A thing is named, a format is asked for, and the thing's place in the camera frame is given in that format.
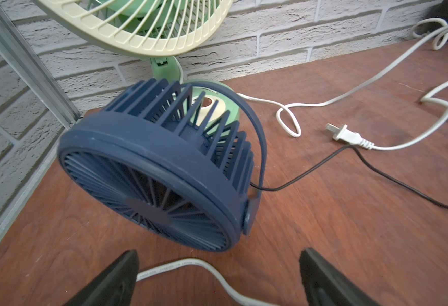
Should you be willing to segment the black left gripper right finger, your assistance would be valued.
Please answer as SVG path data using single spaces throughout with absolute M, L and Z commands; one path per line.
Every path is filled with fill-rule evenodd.
M 313 248 L 301 252 L 299 264 L 309 305 L 378 304 Z

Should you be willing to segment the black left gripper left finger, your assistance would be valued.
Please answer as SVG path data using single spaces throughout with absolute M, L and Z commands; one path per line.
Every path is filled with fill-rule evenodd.
M 125 251 L 64 305 L 130 305 L 139 263 L 136 250 Z

